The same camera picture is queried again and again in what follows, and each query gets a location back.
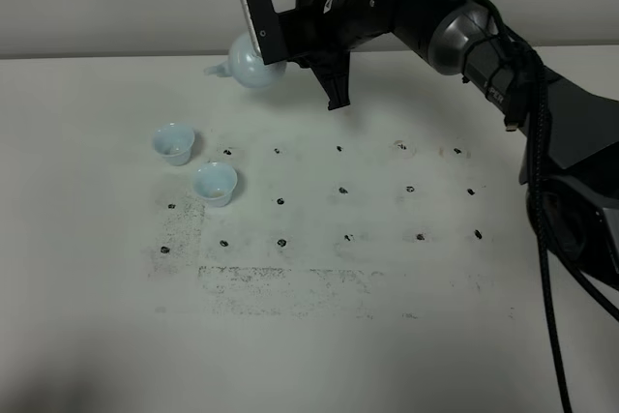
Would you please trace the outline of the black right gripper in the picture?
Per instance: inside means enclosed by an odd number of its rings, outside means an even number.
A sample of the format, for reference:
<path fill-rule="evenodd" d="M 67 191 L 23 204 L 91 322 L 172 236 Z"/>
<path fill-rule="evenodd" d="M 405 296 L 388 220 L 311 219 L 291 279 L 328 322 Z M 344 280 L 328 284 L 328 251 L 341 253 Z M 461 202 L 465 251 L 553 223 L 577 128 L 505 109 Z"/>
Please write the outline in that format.
<path fill-rule="evenodd" d="M 315 33 L 309 64 L 328 98 L 328 109 L 350 105 L 350 53 L 344 52 L 391 33 L 399 0 L 295 0 L 310 8 Z"/>

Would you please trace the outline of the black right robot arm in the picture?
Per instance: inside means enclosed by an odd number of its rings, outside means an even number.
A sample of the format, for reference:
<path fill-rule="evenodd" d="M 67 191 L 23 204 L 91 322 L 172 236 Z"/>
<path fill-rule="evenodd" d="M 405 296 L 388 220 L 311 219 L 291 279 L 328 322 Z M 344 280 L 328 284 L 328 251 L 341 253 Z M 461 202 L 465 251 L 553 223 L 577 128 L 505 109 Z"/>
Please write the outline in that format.
<path fill-rule="evenodd" d="M 573 269 L 618 283 L 618 103 L 547 67 L 490 0 L 296 0 L 263 37 L 268 62 L 309 68 L 334 108 L 351 50 L 395 35 L 434 70 L 460 75 L 526 135 L 520 181 L 531 222 Z"/>

